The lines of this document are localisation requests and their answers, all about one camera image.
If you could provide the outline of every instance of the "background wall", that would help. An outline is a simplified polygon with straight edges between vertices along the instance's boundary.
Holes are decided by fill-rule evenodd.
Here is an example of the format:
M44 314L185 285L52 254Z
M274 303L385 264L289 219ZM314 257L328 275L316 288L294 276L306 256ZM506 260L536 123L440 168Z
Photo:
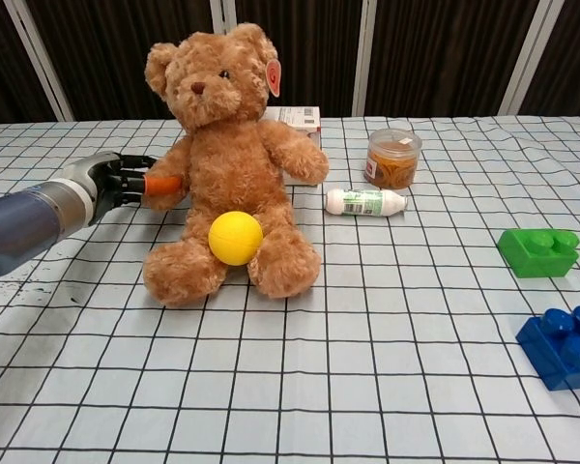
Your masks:
M505 112L580 115L580 0L0 0L0 123L171 118L144 80L151 45L244 21L279 50L270 104L496 115L521 70Z

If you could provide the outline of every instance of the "teddy bear ear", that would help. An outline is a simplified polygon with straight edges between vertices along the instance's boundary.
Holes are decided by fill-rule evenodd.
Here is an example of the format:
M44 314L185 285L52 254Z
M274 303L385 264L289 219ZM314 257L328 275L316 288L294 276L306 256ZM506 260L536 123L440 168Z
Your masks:
M144 75L151 89L162 98L165 94L165 69L170 64L178 47L173 43L155 43L148 52Z
M238 41L247 42L253 46L260 58L260 61L265 65L277 59L277 50L271 40L264 33L262 28L257 24L244 22L236 26L229 33L230 36Z

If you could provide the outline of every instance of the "plastic jar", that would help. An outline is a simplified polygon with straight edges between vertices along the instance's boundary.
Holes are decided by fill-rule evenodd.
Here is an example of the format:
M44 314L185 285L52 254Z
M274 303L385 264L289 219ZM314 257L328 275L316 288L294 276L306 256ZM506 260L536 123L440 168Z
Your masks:
M343 190L327 192L325 209L332 215L390 216L406 209L408 199L392 190Z
M406 189L415 181L421 144L421 139L407 130L373 132L363 176L380 189Z

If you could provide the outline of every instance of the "red tag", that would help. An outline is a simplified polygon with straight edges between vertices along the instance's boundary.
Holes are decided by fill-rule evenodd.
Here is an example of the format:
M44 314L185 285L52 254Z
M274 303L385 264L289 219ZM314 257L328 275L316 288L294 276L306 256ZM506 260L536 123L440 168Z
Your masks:
M279 97L279 90L281 89L281 63L277 60L271 60L267 63L267 84L271 93Z

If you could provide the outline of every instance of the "white bottle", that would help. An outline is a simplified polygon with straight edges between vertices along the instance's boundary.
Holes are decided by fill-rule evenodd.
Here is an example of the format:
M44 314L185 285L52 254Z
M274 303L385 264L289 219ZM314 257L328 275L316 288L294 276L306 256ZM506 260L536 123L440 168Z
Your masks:
M326 210L332 215L390 216L406 209L408 199L392 190L343 190L327 192Z

